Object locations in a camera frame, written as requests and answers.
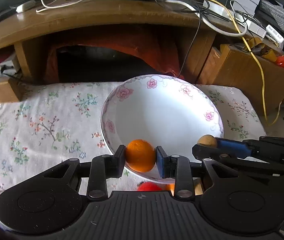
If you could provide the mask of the brown longan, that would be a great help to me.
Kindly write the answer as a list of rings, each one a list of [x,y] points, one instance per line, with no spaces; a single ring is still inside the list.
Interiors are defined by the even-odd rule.
[[[197,141],[200,145],[217,148],[217,139],[210,134],[203,135]]]

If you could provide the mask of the white floral bowl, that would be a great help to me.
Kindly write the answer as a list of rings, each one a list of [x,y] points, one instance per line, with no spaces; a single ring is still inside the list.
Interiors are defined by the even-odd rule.
[[[206,134],[222,138],[224,127],[214,103],[196,86],[167,75],[142,75],[118,85],[101,111],[108,150],[143,139],[167,155],[194,162],[192,147]]]

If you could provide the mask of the wooden shelf left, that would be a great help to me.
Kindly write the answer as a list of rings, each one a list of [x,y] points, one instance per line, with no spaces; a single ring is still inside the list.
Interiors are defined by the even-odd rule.
[[[22,94],[22,87],[17,80],[0,77],[0,103],[19,102],[22,100]]]

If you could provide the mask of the red cherry tomato top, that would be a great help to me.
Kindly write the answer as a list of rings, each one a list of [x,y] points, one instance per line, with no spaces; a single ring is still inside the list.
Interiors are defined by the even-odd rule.
[[[155,183],[143,182],[137,187],[137,191],[162,191],[163,189]]]

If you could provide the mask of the cardboard box right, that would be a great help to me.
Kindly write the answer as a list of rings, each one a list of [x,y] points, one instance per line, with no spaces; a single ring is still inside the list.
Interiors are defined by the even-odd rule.
[[[222,44],[219,49],[211,48],[197,83],[238,88],[259,115],[263,115],[263,101],[266,113],[274,113],[284,99],[284,68],[261,57],[257,59],[265,77],[264,98],[261,72],[256,61],[249,53],[229,44]]]

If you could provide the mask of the white power strip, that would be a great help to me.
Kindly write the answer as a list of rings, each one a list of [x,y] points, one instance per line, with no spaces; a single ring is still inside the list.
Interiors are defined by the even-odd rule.
[[[213,14],[214,16],[220,17],[223,20],[231,21],[231,18],[229,17],[226,9],[211,1],[208,1],[208,3],[209,5],[207,5],[207,2],[204,1],[203,7],[208,8],[209,13]],[[225,7],[230,11],[236,22],[238,22],[242,26],[247,26],[249,34],[255,34],[261,38],[265,38],[267,33],[265,28],[258,20],[254,18],[254,16],[249,14],[242,5],[234,0],[227,0]]]

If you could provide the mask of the floral tablecloth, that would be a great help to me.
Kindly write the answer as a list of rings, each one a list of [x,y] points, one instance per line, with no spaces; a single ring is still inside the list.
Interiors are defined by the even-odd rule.
[[[25,85],[22,102],[0,104],[0,194],[69,158],[109,154],[100,128],[103,103],[120,82]],[[226,139],[266,132],[249,99],[234,87],[196,85],[219,111]]]

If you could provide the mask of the wooden desk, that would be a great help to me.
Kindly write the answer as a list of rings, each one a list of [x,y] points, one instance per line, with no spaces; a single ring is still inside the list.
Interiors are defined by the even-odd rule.
[[[122,81],[152,73],[194,82],[211,48],[228,42],[193,14],[134,0],[29,10],[0,22],[0,49],[14,48],[24,78],[41,83]]]

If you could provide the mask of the white adapter on desk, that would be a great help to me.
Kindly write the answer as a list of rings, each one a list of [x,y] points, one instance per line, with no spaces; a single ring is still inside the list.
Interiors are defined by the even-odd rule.
[[[35,0],[29,0],[29,1],[24,2],[23,4],[19,5],[16,8],[16,12],[19,14],[21,12],[28,11],[28,10],[32,9],[33,7],[35,7],[35,5],[36,5]]]

